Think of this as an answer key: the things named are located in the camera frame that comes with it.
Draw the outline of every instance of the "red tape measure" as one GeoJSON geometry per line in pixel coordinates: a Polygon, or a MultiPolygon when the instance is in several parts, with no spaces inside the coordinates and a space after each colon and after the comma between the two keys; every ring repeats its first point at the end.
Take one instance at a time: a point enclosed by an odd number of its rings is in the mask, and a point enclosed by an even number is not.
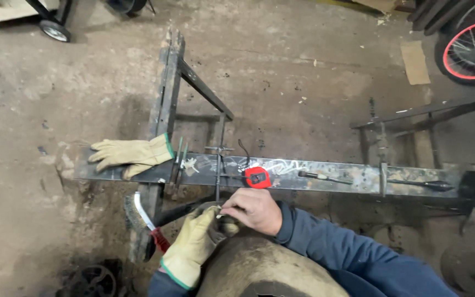
{"type": "Polygon", "coordinates": [[[263,167],[252,167],[245,169],[247,184],[254,189],[265,189],[272,186],[269,173],[263,167]]]}

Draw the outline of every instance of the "welding glove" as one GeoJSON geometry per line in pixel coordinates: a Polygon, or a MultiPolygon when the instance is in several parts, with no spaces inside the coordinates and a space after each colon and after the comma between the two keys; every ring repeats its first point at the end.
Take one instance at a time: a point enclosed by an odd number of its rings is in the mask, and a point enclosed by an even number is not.
{"type": "Polygon", "coordinates": [[[91,145],[91,148],[98,152],[90,156],[88,161],[101,161],[96,166],[97,172],[109,166],[131,164],[122,173],[122,179],[125,180],[174,157],[167,133],[150,141],[104,139],[91,145]]]}
{"type": "Polygon", "coordinates": [[[239,231],[237,221],[231,217],[216,219],[218,206],[203,210],[203,205],[186,216],[177,239],[161,259],[168,276],[187,290],[197,286],[201,266],[217,244],[239,231]]]}

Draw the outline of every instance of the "cart wheel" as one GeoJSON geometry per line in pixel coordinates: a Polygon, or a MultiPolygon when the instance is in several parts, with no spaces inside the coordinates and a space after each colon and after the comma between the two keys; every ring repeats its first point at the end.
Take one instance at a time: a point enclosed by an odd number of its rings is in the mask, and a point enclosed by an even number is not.
{"type": "Polygon", "coordinates": [[[48,36],[61,41],[61,42],[70,42],[71,34],[70,32],[62,25],[49,20],[43,20],[40,22],[40,29],[43,33],[48,36]]]}

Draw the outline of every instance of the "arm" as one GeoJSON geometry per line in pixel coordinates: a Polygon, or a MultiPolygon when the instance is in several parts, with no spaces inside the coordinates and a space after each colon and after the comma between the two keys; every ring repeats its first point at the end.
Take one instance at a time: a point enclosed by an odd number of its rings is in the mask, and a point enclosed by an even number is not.
{"type": "Polygon", "coordinates": [[[399,255],[373,239],[277,202],[282,226],[276,240],[332,271],[348,271],[387,296],[455,296],[421,261],[399,255]]]}
{"type": "Polygon", "coordinates": [[[188,292],[161,271],[155,271],[148,287],[148,297],[188,297],[188,292]]]}

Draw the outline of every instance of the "red handle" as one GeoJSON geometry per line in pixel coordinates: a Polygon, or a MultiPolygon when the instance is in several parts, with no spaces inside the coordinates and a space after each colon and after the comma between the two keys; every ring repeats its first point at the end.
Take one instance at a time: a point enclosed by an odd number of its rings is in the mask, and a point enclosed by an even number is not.
{"type": "Polygon", "coordinates": [[[166,237],[164,237],[164,235],[162,235],[160,227],[157,227],[151,231],[150,235],[153,236],[155,245],[159,248],[159,250],[163,253],[166,253],[170,247],[170,242],[166,239],[166,237]]]}

